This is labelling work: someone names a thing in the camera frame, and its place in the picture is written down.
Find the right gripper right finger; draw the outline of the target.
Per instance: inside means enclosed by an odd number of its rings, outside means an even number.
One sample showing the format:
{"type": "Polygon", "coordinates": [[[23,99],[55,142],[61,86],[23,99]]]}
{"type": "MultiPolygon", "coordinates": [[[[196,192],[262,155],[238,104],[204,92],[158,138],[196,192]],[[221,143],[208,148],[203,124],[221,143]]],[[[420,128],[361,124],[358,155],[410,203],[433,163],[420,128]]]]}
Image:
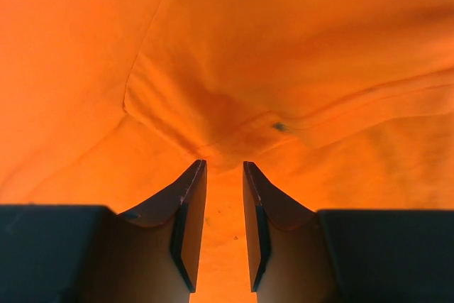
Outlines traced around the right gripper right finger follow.
{"type": "Polygon", "coordinates": [[[243,164],[259,302],[452,302],[451,210],[312,211],[243,164]]]}

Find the orange t shirt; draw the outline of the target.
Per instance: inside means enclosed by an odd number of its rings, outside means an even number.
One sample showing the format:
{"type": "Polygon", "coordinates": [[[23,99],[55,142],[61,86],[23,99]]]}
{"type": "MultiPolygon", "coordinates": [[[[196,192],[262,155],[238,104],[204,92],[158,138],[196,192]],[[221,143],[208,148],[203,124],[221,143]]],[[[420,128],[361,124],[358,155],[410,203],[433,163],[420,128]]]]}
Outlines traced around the orange t shirt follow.
{"type": "Polygon", "coordinates": [[[251,302],[242,164],[453,207],[453,0],[1,0],[1,202],[123,211],[208,163],[193,302],[251,302]]]}

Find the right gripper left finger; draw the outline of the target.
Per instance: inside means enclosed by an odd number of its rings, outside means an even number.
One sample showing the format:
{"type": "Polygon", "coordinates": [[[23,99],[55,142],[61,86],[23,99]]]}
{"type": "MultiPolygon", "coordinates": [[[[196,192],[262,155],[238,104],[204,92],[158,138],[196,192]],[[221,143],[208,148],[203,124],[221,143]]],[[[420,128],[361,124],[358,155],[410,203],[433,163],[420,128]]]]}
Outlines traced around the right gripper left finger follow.
{"type": "Polygon", "coordinates": [[[196,290],[207,166],[117,214],[107,206],[1,207],[2,302],[188,302],[196,290]]]}

